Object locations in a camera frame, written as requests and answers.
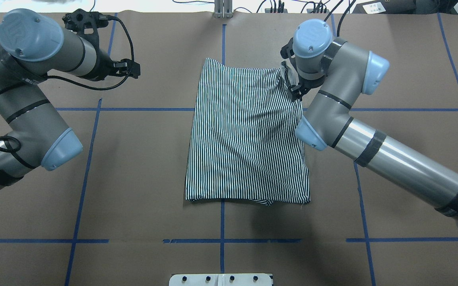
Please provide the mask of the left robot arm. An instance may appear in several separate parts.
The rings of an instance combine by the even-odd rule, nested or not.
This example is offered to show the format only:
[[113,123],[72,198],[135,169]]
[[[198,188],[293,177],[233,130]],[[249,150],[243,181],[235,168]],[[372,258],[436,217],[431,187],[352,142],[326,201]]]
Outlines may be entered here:
[[49,71],[90,81],[113,76],[124,82],[141,74],[132,41],[131,58],[113,60],[100,49],[98,29],[110,21],[119,22],[128,32],[120,18],[78,9],[62,21],[63,27],[48,16],[18,8],[0,23],[0,115],[11,127],[11,132],[0,136],[0,190],[37,167],[56,170],[83,150],[73,129],[40,90],[40,83],[58,79],[94,91],[112,89],[77,83]]

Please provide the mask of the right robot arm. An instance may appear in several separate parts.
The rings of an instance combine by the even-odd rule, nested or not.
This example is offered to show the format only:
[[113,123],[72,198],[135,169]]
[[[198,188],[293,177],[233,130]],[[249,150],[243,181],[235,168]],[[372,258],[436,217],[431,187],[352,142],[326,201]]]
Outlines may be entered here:
[[334,37],[320,19],[302,22],[282,55],[293,55],[300,80],[319,91],[295,130],[317,150],[331,147],[418,199],[458,227],[458,173],[351,116],[361,94],[371,95],[390,64],[370,50]]

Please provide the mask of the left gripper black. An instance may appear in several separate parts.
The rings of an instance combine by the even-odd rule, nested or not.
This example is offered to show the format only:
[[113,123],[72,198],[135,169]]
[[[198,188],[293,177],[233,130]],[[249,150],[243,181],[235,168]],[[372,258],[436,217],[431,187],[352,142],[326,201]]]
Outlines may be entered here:
[[112,69],[112,76],[132,77],[138,79],[141,76],[140,64],[131,59],[122,59],[118,62],[111,59],[107,52],[96,50],[95,65],[92,69],[92,81],[101,81],[109,75]]

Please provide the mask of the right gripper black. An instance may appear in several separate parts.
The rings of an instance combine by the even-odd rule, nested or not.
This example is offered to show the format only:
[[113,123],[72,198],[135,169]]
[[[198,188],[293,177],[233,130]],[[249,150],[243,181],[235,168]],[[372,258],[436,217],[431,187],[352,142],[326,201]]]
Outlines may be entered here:
[[299,77],[299,82],[296,85],[289,86],[289,96],[291,98],[302,98],[311,89],[321,87],[325,82],[325,75],[321,74],[319,78],[310,80]]

